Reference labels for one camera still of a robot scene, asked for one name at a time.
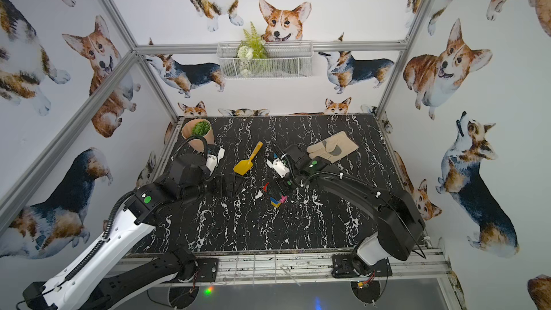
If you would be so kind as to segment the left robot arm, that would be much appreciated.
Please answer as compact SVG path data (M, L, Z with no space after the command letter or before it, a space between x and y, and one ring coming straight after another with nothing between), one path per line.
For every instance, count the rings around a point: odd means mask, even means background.
M215 189L219 159L211 154L183 154L154 182L133 190L114 205L106 229L67 268L23 292L30 309L113 309L140 291L172 279L196 277L198 263L178 248L115 277L108 272L170 213L186 208Z

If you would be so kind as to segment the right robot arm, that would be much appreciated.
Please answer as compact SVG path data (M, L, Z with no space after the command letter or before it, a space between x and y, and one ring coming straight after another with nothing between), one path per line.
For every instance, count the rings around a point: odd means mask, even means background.
M275 155L288 169L276 189L313 188L340 197L367 214L375 222L375 232L357 248L355 257L367 266L386 258L407 261L418 249L426 228L412 197L401 188L374 187L343 172L322 157L307 156L297 146L275 148Z

